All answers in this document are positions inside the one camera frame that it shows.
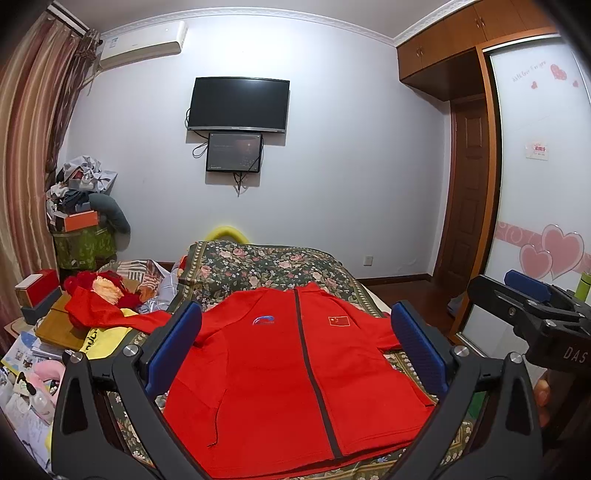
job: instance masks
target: floral bedspread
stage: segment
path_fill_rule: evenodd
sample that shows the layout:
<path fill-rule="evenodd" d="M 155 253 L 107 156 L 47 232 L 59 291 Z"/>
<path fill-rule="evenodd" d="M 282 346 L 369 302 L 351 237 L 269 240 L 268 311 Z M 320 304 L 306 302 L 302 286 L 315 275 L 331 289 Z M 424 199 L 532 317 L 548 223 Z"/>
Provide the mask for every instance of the floral bedspread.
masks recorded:
<path fill-rule="evenodd" d="M 311 248 L 241 245 L 217 240 L 197 242 L 181 263 L 178 293 L 170 305 L 174 312 L 185 300 L 194 300 L 207 310 L 230 296 L 234 291 L 251 290 L 260 286 L 286 290 L 315 282 L 332 295 L 347 300 L 375 317 L 384 316 L 362 285 L 331 255 Z M 146 335 L 138 333 L 134 342 L 141 345 Z M 403 351 L 390 351 L 384 357 L 393 368 L 408 375 L 421 389 L 423 385 Z M 147 452 L 116 393 L 109 394 L 113 412 L 131 453 L 151 464 Z M 166 394 L 158 397 L 160 409 L 166 404 Z M 442 465 L 462 455 L 475 423 L 467 414 L 457 436 L 450 445 Z M 354 463 L 336 470 L 315 473 L 300 480 L 324 478 L 330 480 L 379 480 L 404 453 L 395 450 L 387 455 Z"/>

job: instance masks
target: wooden door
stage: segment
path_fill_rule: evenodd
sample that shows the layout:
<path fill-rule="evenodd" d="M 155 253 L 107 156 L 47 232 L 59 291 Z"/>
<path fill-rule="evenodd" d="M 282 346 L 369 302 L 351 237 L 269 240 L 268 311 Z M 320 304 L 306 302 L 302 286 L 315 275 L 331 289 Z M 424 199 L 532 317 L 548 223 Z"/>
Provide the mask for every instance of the wooden door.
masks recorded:
<path fill-rule="evenodd" d="M 400 79 L 408 77 L 423 68 L 418 37 L 400 45 L 398 50 L 398 73 Z"/>
<path fill-rule="evenodd" d="M 474 8 L 487 40 L 526 30 L 511 0 L 482 0 Z"/>
<path fill-rule="evenodd" d="M 452 55 L 452 42 L 445 21 L 437 22 L 417 35 L 423 68 Z"/>
<path fill-rule="evenodd" d="M 466 290 L 484 221 L 489 170 L 484 99 L 452 105 L 452 172 L 435 281 L 450 295 Z"/>
<path fill-rule="evenodd" d="M 526 29 L 533 30 L 535 28 L 554 26 L 552 21 L 532 0 L 512 0 L 512 2 Z"/>
<path fill-rule="evenodd" d="M 474 45 L 486 42 L 484 29 L 473 5 L 457 11 L 447 17 L 444 22 L 450 33 L 451 55 L 473 48 Z"/>

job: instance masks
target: silver screw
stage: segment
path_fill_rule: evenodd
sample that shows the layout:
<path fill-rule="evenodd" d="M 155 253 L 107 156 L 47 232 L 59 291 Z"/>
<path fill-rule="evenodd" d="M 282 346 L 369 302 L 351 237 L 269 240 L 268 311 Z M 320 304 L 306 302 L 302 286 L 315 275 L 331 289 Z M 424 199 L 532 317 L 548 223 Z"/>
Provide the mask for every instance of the silver screw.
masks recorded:
<path fill-rule="evenodd" d="M 457 345 L 453 348 L 453 353 L 457 356 L 468 356 L 470 354 L 470 350 L 468 350 L 467 346 Z"/>
<path fill-rule="evenodd" d="M 77 364 L 83 358 L 84 358 L 84 354 L 82 352 L 74 352 L 73 354 L 70 355 L 70 362 L 72 362 L 73 364 Z"/>
<path fill-rule="evenodd" d="M 523 357 L 518 354 L 517 352 L 511 352 L 509 354 L 509 359 L 514 363 L 514 364 L 520 364 L 523 363 Z"/>
<path fill-rule="evenodd" d="M 137 355 L 138 352 L 139 347 L 137 345 L 134 345 L 133 343 L 123 348 L 123 354 L 125 356 L 134 356 Z"/>

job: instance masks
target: air conditioner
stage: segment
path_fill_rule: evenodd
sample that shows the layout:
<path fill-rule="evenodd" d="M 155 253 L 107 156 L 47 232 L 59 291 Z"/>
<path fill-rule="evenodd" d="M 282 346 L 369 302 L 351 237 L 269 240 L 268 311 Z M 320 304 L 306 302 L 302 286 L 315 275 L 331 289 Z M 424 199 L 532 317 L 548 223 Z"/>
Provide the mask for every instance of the air conditioner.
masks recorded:
<path fill-rule="evenodd" d="M 181 20 L 108 38 L 99 65 L 106 70 L 126 63 L 181 53 L 186 35 L 187 24 Z"/>

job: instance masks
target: door frame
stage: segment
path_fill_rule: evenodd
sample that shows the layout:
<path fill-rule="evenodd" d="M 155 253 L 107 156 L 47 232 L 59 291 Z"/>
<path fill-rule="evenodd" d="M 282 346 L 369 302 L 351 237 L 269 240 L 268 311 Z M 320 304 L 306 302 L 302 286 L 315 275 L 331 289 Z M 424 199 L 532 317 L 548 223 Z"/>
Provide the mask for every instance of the door frame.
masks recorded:
<path fill-rule="evenodd" d="M 470 95 L 467 97 L 458 98 L 450 101 L 450 123 L 452 127 L 452 157 L 449 167 L 449 187 L 447 189 L 445 220 L 443 221 L 443 231 L 441 232 L 441 242 L 439 243 L 439 251 L 437 252 L 437 261 L 435 262 L 435 269 L 433 270 L 434 280 L 437 279 L 439 269 L 441 269 L 441 262 L 443 261 L 443 252 L 445 251 L 447 243 L 447 233 L 449 231 L 449 222 L 452 214 L 453 193 L 456 185 L 457 119 L 455 107 L 457 105 L 462 105 L 464 103 L 474 102 L 475 100 L 486 100 L 486 96 L 484 93 L 478 93 L 477 95 Z"/>
<path fill-rule="evenodd" d="M 486 187 L 486 205 L 484 212 L 484 221 L 482 222 L 480 240 L 478 242 L 478 249 L 476 251 L 476 258 L 474 260 L 474 265 L 472 267 L 470 279 L 475 278 L 481 273 L 483 273 L 486 268 L 486 263 L 488 262 L 488 258 L 491 253 L 493 235 L 495 233 L 496 214 L 499 206 L 499 197 L 501 192 L 502 144 L 501 136 L 498 134 L 498 132 L 501 131 L 501 114 L 499 111 L 499 103 L 496 98 L 496 88 L 494 88 L 495 81 L 492 71 L 492 65 L 488 55 L 484 52 L 484 50 L 505 43 L 523 40 L 525 38 L 538 37 L 542 35 L 550 35 L 556 33 L 557 30 L 554 27 L 536 28 L 534 30 L 526 30 L 511 35 L 506 35 L 504 37 L 496 38 L 494 40 L 487 41 L 476 46 L 476 53 L 478 55 L 480 69 L 482 71 L 482 79 L 484 81 L 486 110 L 488 114 L 489 171 L 488 182 Z M 455 158 L 455 151 L 453 149 L 454 146 L 452 143 L 452 162 L 454 162 Z M 452 192 L 451 187 L 452 179 L 450 178 L 450 191 Z M 447 202 L 447 208 L 449 210 L 449 194 L 447 197 Z M 446 222 L 448 220 L 448 213 L 449 211 L 446 211 Z M 437 264 L 440 261 L 439 255 L 437 257 L 436 268 Z M 458 336 L 458 333 L 461 335 L 461 332 L 464 329 L 466 322 L 468 321 L 468 317 L 472 312 L 472 307 L 473 303 L 470 302 L 467 295 L 464 295 L 460 309 L 456 314 L 456 319 L 453 322 L 452 328 L 450 329 L 448 334 L 448 338 L 457 345 L 461 345 L 463 343 L 462 339 Z"/>

